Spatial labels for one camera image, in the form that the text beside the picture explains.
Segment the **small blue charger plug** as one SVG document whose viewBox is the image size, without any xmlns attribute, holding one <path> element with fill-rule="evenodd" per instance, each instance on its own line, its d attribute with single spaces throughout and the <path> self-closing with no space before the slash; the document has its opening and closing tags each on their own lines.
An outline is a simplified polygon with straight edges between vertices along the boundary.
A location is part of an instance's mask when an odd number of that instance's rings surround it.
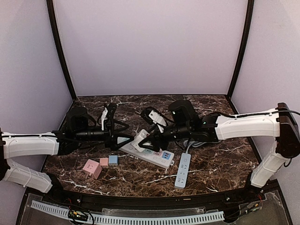
<svg viewBox="0 0 300 225">
<path fill-rule="evenodd" d="M 109 166 L 118 166 L 118 156 L 110 155 L 108 158 L 108 164 Z"/>
</svg>

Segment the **white multicolour power strip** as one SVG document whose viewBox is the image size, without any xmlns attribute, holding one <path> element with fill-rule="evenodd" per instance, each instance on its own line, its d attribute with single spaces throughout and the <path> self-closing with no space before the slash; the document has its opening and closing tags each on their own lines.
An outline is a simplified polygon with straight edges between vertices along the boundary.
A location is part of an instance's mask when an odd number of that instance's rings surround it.
<svg viewBox="0 0 300 225">
<path fill-rule="evenodd" d="M 174 164 L 174 153 L 166 150 L 160 150 L 159 152 L 155 152 L 149 149 L 141 148 L 138 145 L 138 143 L 144 138 L 146 138 L 148 135 L 149 133 L 145 129 L 142 129 L 134 137 L 134 140 L 132 142 L 122 146 L 120 150 L 146 162 L 160 166 L 164 169 L 168 169 Z"/>
</svg>

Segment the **small pink charger plug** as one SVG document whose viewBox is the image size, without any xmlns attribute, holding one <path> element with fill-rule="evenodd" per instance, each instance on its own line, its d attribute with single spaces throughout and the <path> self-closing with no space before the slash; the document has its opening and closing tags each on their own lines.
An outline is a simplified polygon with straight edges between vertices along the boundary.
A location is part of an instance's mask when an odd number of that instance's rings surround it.
<svg viewBox="0 0 300 225">
<path fill-rule="evenodd" d="M 109 158 L 107 158 L 107 157 L 100 158 L 99 164 L 102 168 L 108 168 L 109 167 Z"/>
</svg>

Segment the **light blue power strip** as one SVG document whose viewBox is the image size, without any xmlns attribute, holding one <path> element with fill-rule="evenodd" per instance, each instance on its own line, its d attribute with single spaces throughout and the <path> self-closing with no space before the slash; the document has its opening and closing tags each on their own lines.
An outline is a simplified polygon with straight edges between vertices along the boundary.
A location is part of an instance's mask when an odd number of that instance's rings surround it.
<svg viewBox="0 0 300 225">
<path fill-rule="evenodd" d="M 180 162 L 178 166 L 174 187 L 177 189 L 184 189 L 186 186 L 188 171 L 189 171 L 189 166 L 191 161 L 191 154 L 189 154 L 188 152 L 190 148 L 200 148 L 206 144 L 217 144 L 220 142 L 221 141 L 217 141 L 217 142 L 196 142 L 191 140 L 184 141 L 183 144 L 185 148 L 180 157 Z"/>
</svg>

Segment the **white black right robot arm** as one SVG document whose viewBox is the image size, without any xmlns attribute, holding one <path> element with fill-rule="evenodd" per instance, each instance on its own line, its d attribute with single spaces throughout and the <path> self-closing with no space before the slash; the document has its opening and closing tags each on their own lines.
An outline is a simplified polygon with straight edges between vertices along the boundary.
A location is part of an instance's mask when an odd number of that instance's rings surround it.
<svg viewBox="0 0 300 225">
<path fill-rule="evenodd" d="M 158 152 L 166 150 L 170 142 L 187 139 L 200 143 L 217 143 L 227 139 L 272 137 L 271 150 L 262 162 L 249 174 L 247 186 L 263 188 L 269 178 L 288 160 L 300 154 L 300 132 L 293 116 L 295 111 L 286 103 L 262 112 L 229 115 L 212 112 L 199 116 L 189 100 L 177 100 L 168 106 L 172 115 L 171 125 L 158 121 L 155 110 L 148 107 L 145 117 L 158 125 L 152 134 L 143 135 L 136 145 Z"/>
</svg>

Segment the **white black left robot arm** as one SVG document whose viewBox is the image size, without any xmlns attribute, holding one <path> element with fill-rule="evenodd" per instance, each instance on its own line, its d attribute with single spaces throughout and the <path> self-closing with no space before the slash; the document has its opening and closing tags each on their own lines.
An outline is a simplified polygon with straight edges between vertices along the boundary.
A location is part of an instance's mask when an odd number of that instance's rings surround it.
<svg viewBox="0 0 300 225">
<path fill-rule="evenodd" d="M 124 133 L 129 125 L 115 119 L 116 104 L 104 105 L 97 120 L 88 114 L 87 108 L 77 106 L 66 114 L 64 129 L 42 134 L 0 134 L 0 179 L 49 193 L 61 187 L 53 174 L 32 170 L 13 161 L 15 157 L 32 155 L 68 155 L 85 146 L 104 144 L 110 150 L 118 150 L 134 140 Z"/>
</svg>

